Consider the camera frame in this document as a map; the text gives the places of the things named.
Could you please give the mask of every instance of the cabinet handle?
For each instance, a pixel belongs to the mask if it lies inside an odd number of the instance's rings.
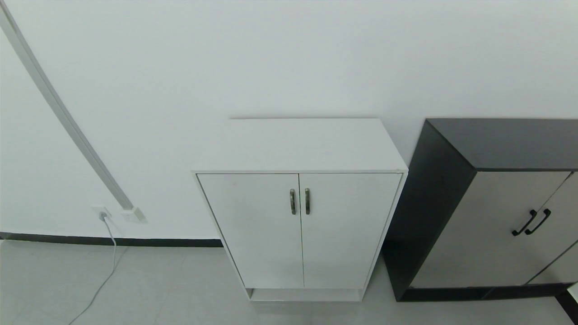
[[[311,213],[311,203],[309,202],[309,189],[305,189],[305,214]]]
[[[291,189],[289,191],[289,201],[291,202],[291,214],[294,215],[295,212],[295,190]]]
[[[544,219],[542,219],[542,221],[540,221],[540,223],[536,226],[536,228],[534,228],[533,230],[526,229],[526,231],[524,231],[526,235],[531,235],[534,233],[534,231],[538,230],[538,228],[540,228],[540,226],[544,223],[544,221],[546,221],[546,219],[548,219],[548,217],[552,214],[552,211],[550,211],[550,209],[544,209],[544,214],[546,216],[544,217]]]
[[[538,215],[538,212],[536,212],[536,210],[531,210],[531,211],[530,211],[530,215],[531,215],[532,217],[530,218],[530,220],[528,220],[528,222],[526,222],[526,224],[522,227],[522,229],[520,229],[520,231],[516,231],[516,230],[512,231],[512,235],[514,235],[514,236],[520,235],[520,234],[524,231],[524,229],[526,229],[526,228],[528,227],[528,225],[529,225],[532,221],[534,221],[534,218]]]

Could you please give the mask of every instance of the black cabinet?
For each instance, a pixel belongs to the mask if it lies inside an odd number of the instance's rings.
[[[578,120],[428,119],[382,254],[398,301],[578,281]]]

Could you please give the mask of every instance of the black baseboard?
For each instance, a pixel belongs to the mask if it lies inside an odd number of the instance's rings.
[[[564,311],[568,314],[572,322],[578,324],[578,302],[576,302],[570,292],[564,291],[556,296],[556,300],[558,300],[560,306],[564,308]]]
[[[405,290],[397,301],[472,301],[502,300],[519,298],[554,297],[564,292],[573,283],[548,283],[545,285],[526,285],[511,287],[469,287],[469,288],[433,288]]]
[[[28,241],[44,243],[68,243],[78,245],[105,245],[112,246],[109,237],[73,237],[73,236],[49,236],[32,234],[13,234],[0,232],[0,239],[10,241]],[[149,246],[149,247],[222,247],[220,239],[135,239],[115,238],[119,246]]]

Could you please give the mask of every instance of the white cable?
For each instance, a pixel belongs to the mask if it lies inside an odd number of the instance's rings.
[[[106,223],[106,219],[105,219],[106,217],[108,217],[108,216],[104,212],[101,212],[99,219],[101,219],[102,222],[105,223],[106,229],[109,231],[110,239],[112,239],[112,242],[114,244],[114,252],[112,254],[112,271],[110,272],[110,275],[108,276],[108,278],[106,278],[106,280],[104,282],[102,282],[101,286],[98,288],[97,292],[92,297],[92,300],[90,301],[88,306],[86,306],[86,308],[80,314],[78,314],[78,316],[74,317],[74,319],[70,323],[68,323],[68,325],[71,325],[72,323],[74,323],[74,321],[78,317],[80,317],[80,315],[84,314],[84,312],[92,305],[92,303],[94,302],[94,300],[97,297],[97,294],[101,291],[102,287],[104,287],[105,283],[108,281],[108,279],[110,279],[110,277],[114,273],[114,270],[116,269],[116,265],[115,265],[115,263],[116,263],[116,241],[114,240],[114,237],[112,236],[112,232],[110,232],[110,228],[109,228],[108,224]]]

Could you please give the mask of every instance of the power socket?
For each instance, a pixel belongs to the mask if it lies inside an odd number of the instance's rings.
[[[105,206],[102,205],[93,205],[90,207],[92,209],[92,211],[94,211],[94,213],[97,215],[97,218],[101,219],[101,213],[105,213],[105,217],[112,217],[112,215],[110,214],[110,212],[108,212],[108,210],[106,209]]]
[[[125,221],[134,223],[146,223],[145,215],[139,208],[134,207],[132,210],[124,210],[120,213]]]

